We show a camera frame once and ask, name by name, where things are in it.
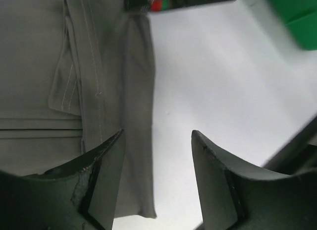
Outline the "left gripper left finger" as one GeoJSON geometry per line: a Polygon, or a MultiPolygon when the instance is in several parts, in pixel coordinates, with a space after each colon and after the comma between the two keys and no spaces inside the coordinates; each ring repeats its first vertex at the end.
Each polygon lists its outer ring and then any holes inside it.
{"type": "Polygon", "coordinates": [[[110,230],[125,154],[118,131],[93,150],[43,174],[27,185],[26,230],[110,230]]]}

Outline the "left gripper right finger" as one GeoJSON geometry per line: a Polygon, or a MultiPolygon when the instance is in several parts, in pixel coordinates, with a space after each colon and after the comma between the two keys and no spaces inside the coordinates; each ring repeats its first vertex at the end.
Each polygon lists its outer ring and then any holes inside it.
{"type": "Polygon", "coordinates": [[[316,170],[287,175],[255,166],[197,130],[191,145],[205,229],[316,229],[316,170]]]}

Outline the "grey t shirt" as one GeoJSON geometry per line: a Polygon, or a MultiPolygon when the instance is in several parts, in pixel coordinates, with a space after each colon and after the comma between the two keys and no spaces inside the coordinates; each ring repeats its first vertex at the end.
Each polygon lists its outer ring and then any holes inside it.
{"type": "Polygon", "coordinates": [[[0,0],[0,168],[43,173],[120,129],[115,216],[155,218],[155,59],[149,19],[123,0],[0,0]]]}

